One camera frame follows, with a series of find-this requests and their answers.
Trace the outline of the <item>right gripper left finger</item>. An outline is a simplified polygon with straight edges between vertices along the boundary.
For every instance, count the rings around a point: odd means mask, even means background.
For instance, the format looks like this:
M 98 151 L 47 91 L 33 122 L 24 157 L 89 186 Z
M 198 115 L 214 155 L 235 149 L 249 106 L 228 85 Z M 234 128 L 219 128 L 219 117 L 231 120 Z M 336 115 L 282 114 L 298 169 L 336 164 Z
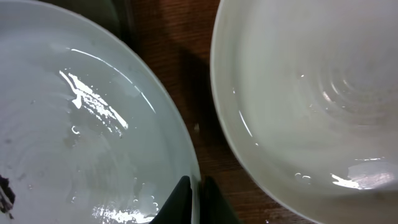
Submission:
M 149 224 L 191 224 L 192 188 L 190 178 L 183 176 Z

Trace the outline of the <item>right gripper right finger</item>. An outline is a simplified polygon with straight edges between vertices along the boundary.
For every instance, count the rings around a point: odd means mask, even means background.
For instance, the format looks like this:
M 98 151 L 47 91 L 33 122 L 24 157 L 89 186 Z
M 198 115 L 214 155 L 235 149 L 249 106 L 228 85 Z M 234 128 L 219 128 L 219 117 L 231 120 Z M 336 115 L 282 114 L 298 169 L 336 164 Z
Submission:
M 205 176 L 200 192 L 201 224 L 242 224 L 215 180 Z

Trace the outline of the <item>white plate stained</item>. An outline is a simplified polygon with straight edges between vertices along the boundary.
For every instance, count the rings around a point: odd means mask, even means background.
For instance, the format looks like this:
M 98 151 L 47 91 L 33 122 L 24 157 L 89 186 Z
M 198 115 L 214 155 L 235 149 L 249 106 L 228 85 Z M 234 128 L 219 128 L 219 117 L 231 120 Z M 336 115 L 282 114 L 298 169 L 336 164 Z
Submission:
M 1 222 L 150 223 L 200 171 L 181 115 L 121 39 L 42 1 L 1 2 Z
M 397 222 L 397 0 L 221 1 L 211 87 L 275 201 L 316 223 Z

